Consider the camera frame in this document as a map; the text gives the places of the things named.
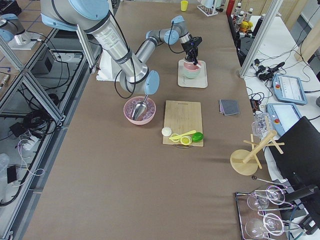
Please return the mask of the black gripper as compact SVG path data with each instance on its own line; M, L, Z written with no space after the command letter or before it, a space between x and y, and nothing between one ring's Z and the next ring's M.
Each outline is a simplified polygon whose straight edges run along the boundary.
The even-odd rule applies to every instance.
M195 36L191 37L187 42L182 43L182 48L184 52L186 53L186 56L184 60L187 63L193 62L193 64L196 66L198 64L197 55L198 55L198 46L202 42L201 36Z

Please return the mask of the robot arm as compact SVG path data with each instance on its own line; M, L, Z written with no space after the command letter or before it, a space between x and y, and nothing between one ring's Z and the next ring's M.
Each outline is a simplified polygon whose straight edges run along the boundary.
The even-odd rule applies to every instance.
M198 64L200 36L192 36L181 15L171 20L167 29L151 30L136 53L129 47L123 32L106 0L42 0L41 18L48 27L75 32L81 28L93 37L120 67L121 87L130 94L153 95L160 85L157 71L150 70L146 61L161 43L168 46L180 41L185 60Z

